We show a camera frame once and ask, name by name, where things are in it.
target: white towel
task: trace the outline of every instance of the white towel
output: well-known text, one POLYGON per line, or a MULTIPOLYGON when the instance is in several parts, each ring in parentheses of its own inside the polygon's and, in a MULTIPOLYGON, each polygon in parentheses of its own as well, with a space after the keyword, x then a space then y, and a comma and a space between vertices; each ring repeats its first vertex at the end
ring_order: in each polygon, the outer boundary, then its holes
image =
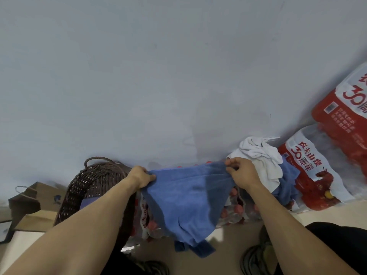
POLYGON ((279 186, 279 178, 283 177, 283 171, 279 166, 283 163, 283 158, 278 149, 270 146, 267 141, 267 138, 248 137, 227 157, 250 159, 255 165, 261 183, 273 192, 279 186))

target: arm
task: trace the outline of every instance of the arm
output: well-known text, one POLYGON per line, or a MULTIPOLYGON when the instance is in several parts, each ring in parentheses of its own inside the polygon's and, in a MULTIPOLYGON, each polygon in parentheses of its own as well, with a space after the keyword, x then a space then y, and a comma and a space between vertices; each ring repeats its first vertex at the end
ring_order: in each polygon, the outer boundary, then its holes
POLYGON ((260 182, 248 159, 226 161, 227 171, 235 183, 254 199, 285 275, 358 273, 327 245, 314 236, 273 197, 260 182))
POLYGON ((135 166, 106 194, 53 227, 4 275, 100 274, 115 244, 129 197, 155 179, 135 166))

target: wicker basket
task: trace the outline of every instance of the wicker basket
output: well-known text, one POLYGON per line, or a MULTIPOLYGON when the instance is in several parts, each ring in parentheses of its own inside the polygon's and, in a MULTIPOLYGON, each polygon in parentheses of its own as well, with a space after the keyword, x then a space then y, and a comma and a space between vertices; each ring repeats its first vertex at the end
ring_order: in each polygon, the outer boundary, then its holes
MULTIPOLYGON (((121 162, 115 162, 105 157, 91 157, 84 162, 84 166, 84 170, 81 170, 70 182, 54 225, 76 213, 83 199, 105 194, 111 187, 124 179, 131 170, 121 162), (93 159, 104 161, 88 166, 88 162, 93 159)), ((130 197, 127 203, 114 250, 121 250, 126 244, 132 230, 134 211, 135 194, 130 197)))

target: hand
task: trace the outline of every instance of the hand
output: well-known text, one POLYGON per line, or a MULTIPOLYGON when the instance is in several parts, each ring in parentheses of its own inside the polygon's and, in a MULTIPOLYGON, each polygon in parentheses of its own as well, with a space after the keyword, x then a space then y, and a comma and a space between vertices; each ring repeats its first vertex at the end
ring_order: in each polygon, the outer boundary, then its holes
POLYGON ((126 177, 136 184, 136 188, 140 189, 148 185, 149 182, 156 179, 156 175, 147 174, 147 170, 142 166, 135 166, 131 169, 126 177))
POLYGON ((225 165, 226 171, 231 174, 238 187, 248 191, 252 185, 262 185, 251 160, 235 157, 227 159, 225 165))

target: grey wall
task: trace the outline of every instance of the grey wall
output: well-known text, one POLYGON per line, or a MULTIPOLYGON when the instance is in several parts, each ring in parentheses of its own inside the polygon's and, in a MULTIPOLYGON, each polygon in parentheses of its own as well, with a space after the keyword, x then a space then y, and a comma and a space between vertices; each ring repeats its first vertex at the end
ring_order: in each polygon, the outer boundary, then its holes
POLYGON ((87 157, 283 136, 367 54, 367 0, 0 0, 0 198, 87 157))

